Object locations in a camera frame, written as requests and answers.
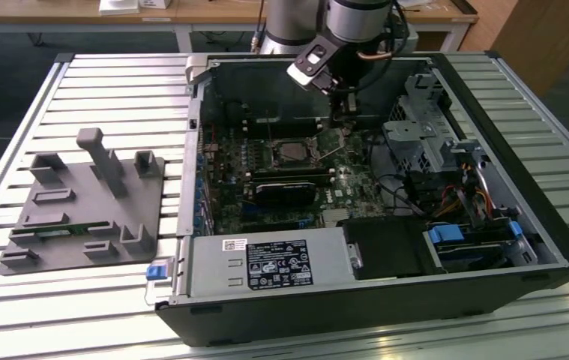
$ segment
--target power supply label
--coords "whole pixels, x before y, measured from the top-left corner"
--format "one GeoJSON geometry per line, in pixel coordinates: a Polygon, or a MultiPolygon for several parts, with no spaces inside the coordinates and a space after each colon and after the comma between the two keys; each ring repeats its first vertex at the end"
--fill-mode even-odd
{"type": "Polygon", "coordinates": [[[246,244],[246,271],[250,290],[312,285],[306,240],[246,244]]]}

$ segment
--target blue tab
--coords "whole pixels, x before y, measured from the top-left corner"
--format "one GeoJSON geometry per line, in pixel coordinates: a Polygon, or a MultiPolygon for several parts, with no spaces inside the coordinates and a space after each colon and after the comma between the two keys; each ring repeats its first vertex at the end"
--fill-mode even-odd
{"type": "Polygon", "coordinates": [[[438,242],[460,242],[464,240],[462,230],[458,225],[437,225],[429,230],[428,235],[430,242],[437,244],[438,242]]]}
{"type": "Polygon", "coordinates": [[[168,278],[166,265],[150,265],[146,269],[146,280],[164,280],[168,278]]]}
{"type": "Polygon", "coordinates": [[[512,221],[508,223],[508,227],[510,227],[510,231],[513,232],[513,236],[517,238],[524,234],[522,228],[517,221],[512,221]]]}
{"type": "Polygon", "coordinates": [[[440,235],[437,233],[437,230],[434,228],[428,230],[428,237],[430,238],[430,242],[433,244],[437,244],[438,242],[442,241],[442,239],[440,238],[440,235]]]}

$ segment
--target slotted table surface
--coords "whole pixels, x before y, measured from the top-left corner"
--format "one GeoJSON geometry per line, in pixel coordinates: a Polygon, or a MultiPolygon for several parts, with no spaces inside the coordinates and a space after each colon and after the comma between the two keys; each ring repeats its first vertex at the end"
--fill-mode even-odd
{"type": "MultiPolygon", "coordinates": [[[[506,65],[446,55],[569,225],[569,134],[506,65]]],[[[37,152],[88,161],[74,136],[100,127],[120,159],[152,149],[166,159],[158,258],[174,255],[189,96],[182,54],[76,55],[50,69],[0,161],[0,254],[33,181],[37,152]]],[[[469,124],[460,118],[472,137],[469,124]]],[[[384,328],[189,348],[145,300],[146,265],[0,276],[0,359],[560,359],[569,356],[569,284],[494,313],[384,328]]],[[[168,286],[154,289],[160,299],[168,286]]]]}

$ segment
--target desk leg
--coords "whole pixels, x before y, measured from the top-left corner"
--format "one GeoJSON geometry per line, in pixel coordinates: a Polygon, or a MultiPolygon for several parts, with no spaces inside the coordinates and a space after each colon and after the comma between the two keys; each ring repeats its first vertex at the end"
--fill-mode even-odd
{"type": "Polygon", "coordinates": [[[174,37],[177,39],[177,47],[181,53],[193,52],[193,44],[190,43],[190,25],[174,26],[174,37]]]}
{"type": "Polygon", "coordinates": [[[26,36],[34,47],[40,47],[44,45],[44,40],[42,40],[44,35],[41,32],[26,32],[26,36]]]}
{"type": "Polygon", "coordinates": [[[440,48],[440,51],[452,52],[458,50],[460,44],[464,40],[464,35],[466,35],[469,25],[470,24],[465,22],[453,24],[453,27],[448,32],[446,37],[444,38],[442,47],[440,48]]]}

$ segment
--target motherboard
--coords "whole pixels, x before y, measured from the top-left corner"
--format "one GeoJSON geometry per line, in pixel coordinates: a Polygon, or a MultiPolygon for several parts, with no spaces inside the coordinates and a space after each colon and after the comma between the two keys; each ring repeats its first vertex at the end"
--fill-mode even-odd
{"type": "Polygon", "coordinates": [[[366,164],[366,132],[276,118],[208,127],[214,234],[334,227],[385,213],[366,164]]]}

